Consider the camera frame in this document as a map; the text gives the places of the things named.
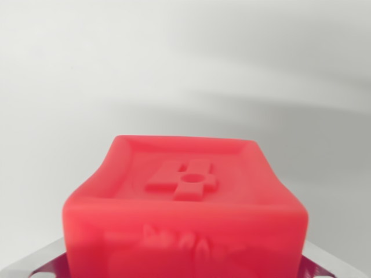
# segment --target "red object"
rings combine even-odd
[[[72,278],[295,278],[308,216],[253,141],[118,136],[63,222]]]

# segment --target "white wall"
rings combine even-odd
[[[62,236],[117,134],[257,140],[371,275],[370,1],[0,1],[0,268]]]

